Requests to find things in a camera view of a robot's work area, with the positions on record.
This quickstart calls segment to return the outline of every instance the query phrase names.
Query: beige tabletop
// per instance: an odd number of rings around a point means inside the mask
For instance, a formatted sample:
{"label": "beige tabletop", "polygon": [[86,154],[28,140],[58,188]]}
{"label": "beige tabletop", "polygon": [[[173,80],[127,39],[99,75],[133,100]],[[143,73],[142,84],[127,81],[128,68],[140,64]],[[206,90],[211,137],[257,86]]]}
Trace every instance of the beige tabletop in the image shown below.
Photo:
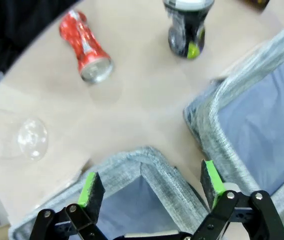
{"label": "beige tabletop", "polygon": [[[284,1],[270,0],[260,13],[245,1],[216,0],[205,21],[205,48],[196,60],[170,51],[171,20],[161,0],[85,0],[76,8],[86,14],[115,69],[98,85],[83,82],[57,21],[0,83],[0,108],[41,118],[54,135],[50,147],[62,139],[58,150],[38,163],[0,166],[0,198],[11,221],[20,221],[45,197],[40,187],[61,166],[89,156],[98,163],[145,145],[158,148],[202,194],[197,179],[203,155],[182,111],[210,80],[284,27]],[[35,164],[50,169],[40,185],[32,179]]]}

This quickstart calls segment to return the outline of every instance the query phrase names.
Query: black fabric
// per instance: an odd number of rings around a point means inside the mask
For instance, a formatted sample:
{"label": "black fabric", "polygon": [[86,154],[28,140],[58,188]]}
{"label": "black fabric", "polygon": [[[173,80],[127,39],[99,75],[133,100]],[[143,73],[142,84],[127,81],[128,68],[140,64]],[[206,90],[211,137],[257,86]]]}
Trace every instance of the black fabric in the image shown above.
{"label": "black fabric", "polygon": [[0,0],[0,71],[76,0]]}

